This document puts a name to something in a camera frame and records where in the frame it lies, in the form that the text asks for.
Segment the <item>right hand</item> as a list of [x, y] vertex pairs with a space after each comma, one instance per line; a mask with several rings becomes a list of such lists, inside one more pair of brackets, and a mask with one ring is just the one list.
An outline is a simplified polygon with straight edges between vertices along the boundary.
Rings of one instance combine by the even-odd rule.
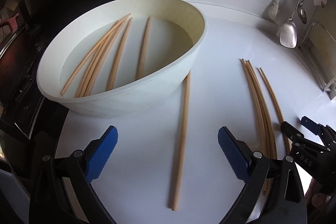
[[317, 210], [322, 211], [329, 203], [331, 197], [325, 193], [320, 193], [320, 189], [321, 184], [312, 178], [305, 193], [305, 200], [306, 203], [311, 203]]

